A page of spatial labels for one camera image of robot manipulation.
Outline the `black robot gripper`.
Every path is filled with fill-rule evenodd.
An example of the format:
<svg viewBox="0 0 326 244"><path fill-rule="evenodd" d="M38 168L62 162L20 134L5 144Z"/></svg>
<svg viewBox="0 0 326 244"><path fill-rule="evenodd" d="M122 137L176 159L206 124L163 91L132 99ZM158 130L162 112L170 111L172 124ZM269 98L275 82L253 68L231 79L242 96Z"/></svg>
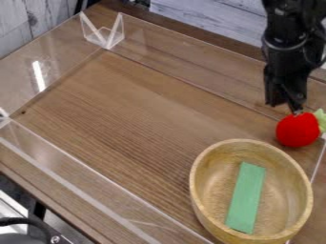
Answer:
<svg viewBox="0 0 326 244"><path fill-rule="evenodd" d="M307 79L323 63L325 42L313 37L293 45L273 43L262 37L265 104L287 103L293 114L303 111L307 100Z"/></svg>

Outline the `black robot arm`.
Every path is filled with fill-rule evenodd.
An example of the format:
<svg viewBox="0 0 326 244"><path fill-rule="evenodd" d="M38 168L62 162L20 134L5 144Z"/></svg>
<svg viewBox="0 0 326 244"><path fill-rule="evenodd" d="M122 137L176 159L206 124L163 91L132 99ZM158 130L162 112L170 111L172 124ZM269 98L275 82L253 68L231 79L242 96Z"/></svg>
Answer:
<svg viewBox="0 0 326 244"><path fill-rule="evenodd" d="M307 101L307 80L326 63L326 0L261 0L265 103L287 104L294 114Z"/></svg>

